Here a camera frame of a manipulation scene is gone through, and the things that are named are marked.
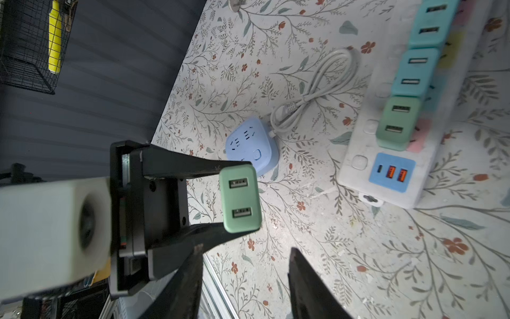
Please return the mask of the blue square power socket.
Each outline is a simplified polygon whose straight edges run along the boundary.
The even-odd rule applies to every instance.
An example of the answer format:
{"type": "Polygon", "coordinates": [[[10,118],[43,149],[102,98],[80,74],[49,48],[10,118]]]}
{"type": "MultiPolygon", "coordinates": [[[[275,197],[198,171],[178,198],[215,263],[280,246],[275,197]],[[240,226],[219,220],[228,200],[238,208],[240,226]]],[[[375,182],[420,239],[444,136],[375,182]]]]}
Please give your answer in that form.
{"type": "Polygon", "coordinates": [[[257,176],[268,173],[277,166],[280,155],[270,133],[269,127],[260,118],[249,118],[227,137],[227,159],[250,162],[257,176]]]}

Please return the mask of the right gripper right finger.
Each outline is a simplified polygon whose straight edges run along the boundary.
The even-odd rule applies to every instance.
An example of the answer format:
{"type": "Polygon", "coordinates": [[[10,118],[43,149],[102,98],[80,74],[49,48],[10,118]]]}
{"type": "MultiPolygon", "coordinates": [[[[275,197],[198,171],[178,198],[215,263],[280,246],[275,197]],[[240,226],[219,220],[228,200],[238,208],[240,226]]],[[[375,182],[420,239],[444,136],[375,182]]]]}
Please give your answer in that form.
{"type": "Polygon", "coordinates": [[[352,318],[295,247],[290,253],[288,280],[293,318],[352,318]]]}

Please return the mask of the teal plug adapter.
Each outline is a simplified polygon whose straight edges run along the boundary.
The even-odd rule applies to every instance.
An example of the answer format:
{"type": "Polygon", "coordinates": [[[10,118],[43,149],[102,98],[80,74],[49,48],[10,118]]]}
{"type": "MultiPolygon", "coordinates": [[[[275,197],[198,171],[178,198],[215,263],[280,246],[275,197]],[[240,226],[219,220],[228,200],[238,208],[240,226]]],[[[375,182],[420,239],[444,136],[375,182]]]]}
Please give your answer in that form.
{"type": "Polygon", "coordinates": [[[426,0],[417,11],[409,49],[442,49],[456,16],[459,0],[426,0]]]}
{"type": "Polygon", "coordinates": [[[435,48],[407,50],[401,58],[391,96],[409,96],[423,100],[439,57],[440,52],[435,48]]]}

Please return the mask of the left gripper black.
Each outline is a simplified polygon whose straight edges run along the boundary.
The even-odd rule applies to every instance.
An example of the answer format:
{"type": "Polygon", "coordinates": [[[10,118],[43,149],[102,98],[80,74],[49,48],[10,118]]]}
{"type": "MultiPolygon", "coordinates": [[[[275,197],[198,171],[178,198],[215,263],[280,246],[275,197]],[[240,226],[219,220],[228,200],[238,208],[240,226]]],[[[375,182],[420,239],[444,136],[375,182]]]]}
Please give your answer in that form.
{"type": "Polygon", "coordinates": [[[251,164],[198,158],[131,140],[113,143],[111,295],[135,295],[150,281],[176,271],[198,245],[207,252],[251,234],[230,233],[222,223],[188,226],[183,195],[184,179],[251,164]]]}

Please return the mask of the long white power strip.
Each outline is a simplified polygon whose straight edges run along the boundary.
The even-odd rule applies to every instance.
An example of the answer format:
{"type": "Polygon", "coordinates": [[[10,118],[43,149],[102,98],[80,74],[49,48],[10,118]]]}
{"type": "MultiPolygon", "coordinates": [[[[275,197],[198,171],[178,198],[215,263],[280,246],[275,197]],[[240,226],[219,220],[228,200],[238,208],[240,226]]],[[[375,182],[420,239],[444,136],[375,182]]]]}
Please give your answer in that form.
{"type": "Polygon", "coordinates": [[[342,163],[368,205],[421,197],[491,1],[397,1],[342,163]]]}

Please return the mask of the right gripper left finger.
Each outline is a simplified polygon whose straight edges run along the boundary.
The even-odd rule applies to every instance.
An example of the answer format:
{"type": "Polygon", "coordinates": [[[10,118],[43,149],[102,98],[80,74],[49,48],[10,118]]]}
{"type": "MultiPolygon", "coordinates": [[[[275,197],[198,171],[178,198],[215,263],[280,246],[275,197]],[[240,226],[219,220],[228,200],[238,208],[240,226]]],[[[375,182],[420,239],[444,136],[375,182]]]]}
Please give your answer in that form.
{"type": "Polygon", "coordinates": [[[140,318],[198,318],[202,285],[203,244],[199,244],[140,318]]]}

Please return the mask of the green plug adapter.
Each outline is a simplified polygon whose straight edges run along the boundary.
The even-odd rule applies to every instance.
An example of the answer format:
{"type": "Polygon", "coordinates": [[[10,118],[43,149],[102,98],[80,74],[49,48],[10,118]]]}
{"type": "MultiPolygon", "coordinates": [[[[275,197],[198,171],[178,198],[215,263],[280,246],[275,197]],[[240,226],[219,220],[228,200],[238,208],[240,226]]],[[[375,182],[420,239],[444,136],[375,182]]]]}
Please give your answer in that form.
{"type": "Polygon", "coordinates": [[[405,151],[417,123],[422,101],[409,96],[392,96],[386,102],[376,131],[379,147],[405,151]]]}
{"type": "Polygon", "coordinates": [[[257,231],[262,209],[255,168],[250,163],[223,168],[219,174],[223,224],[229,233],[257,231]]]}

